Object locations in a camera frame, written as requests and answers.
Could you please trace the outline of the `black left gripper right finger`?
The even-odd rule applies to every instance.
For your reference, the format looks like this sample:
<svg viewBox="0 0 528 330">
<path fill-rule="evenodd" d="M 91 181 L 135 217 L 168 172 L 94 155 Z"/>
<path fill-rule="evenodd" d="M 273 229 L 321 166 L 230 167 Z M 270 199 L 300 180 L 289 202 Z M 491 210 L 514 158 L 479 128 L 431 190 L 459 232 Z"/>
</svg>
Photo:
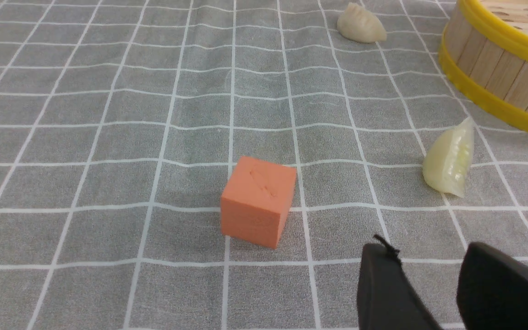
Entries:
<svg viewBox="0 0 528 330">
<path fill-rule="evenodd" d="M 528 330 L 528 266 L 472 242 L 461 265 L 456 303 L 467 330 Z"/>
</svg>

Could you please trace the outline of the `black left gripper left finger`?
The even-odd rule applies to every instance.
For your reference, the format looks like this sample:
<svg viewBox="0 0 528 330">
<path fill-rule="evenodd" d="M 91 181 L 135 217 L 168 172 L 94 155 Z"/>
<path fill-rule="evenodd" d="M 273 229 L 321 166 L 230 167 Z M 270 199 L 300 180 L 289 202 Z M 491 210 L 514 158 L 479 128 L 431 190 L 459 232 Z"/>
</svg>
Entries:
<svg viewBox="0 0 528 330">
<path fill-rule="evenodd" d="M 361 330 L 440 330 L 440 324 L 415 292 L 394 248 L 380 235 L 363 246 L 357 285 Z"/>
</svg>

